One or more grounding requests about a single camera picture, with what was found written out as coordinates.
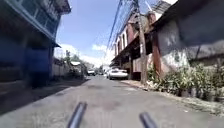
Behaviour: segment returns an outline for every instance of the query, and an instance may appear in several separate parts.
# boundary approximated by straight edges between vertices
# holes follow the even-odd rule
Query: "house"
[[[151,31],[153,30],[152,24],[159,19],[159,17],[168,9],[176,0],[159,0],[155,6],[153,6],[154,12],[148,12],[147,14],[141,14],[141,21],[143,25],[143,31],[146,39],[146,55],[148,58],[148,64],[153,62],[152,53],[155,48],[152,45]],[[118,34],[115,44],[115,58],[112,60],[112,65],[120,66],[126,69],[129,73],[129,79],[141,78],[141,55],[140,55],[140,43],[139,43],[139,26],[137,14],[131,13],[128,18],[128,22],[121,29]]]
[[[58,58],[53,59],[51,78],[58,79],[67,77],[70,71],[70,65],[64,60]]]
[[[154,64],[161,74],[203,63],[223,61],[224,1],[179,0],[153,24]]]
[[[67,0],[0,1],[0,77],[48,79],[57,28],[71,12]]]

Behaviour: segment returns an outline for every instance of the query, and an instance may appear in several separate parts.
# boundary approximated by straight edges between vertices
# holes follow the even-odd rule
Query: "potted plant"
[[[216,88],[216,99],[220,103],[224,103],[224,69],[221,67],[213,75],[212,84]]]
[[[189,73],[188,68],[180,70],[180,89],[182,97],[189,97],[189,87],[192,85],[192,77]]]
[[[207,86],[210,86],[210,74],[204,69],[202,64],[199,64],[195,67],[193,73],[193,83],[196,88],[196,97],[204,99],[205,90]]]

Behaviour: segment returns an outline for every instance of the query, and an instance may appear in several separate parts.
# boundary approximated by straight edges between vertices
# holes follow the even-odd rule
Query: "parked car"
[[[103,73],[102,72],[98,72],[98,75],[103,75]]]
[[[119,67],[114,67],[114,68],[111,68],[107,72],[107,78],[110,80],[112,80],[112,79],[127,79],[128,73],[127,73],[127,70],[123,70]]]
[[[94,70],[88,70],[87,73],[88,73],[87,74],[88,76],[95,76],[96,75]]]

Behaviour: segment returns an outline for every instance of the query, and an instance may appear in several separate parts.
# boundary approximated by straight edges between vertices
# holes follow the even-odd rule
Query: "pole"
[[[144,128],[157,128],[156,123],[152,120],[148,113],[141,113],[139,117],[144,125]]]
[[[79,128],[82,118],[84,116],[84,113],[86,111],[87,103],[80,102],[78,106],[75,109],[75,112],[72,115],[71,120],[69,121],[67,128]]]
[[[142,19],[139,10],[139,1],[134,0],[134,6],[137,11],[138,24],[139,24],[139,40],[140,40],[140,54],[141,54],[141,83],[146,85],[147,81],[147,57],[146,57],[146,44],[145,44],[145,35],[142,26]]]

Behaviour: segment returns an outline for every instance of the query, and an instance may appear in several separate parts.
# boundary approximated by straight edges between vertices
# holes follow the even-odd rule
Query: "balcony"
[[[60,15],[53,4],[44,9],[43,4],[46,4],[46,0],[5,0],[5,2],[35,28],[55,40]]]

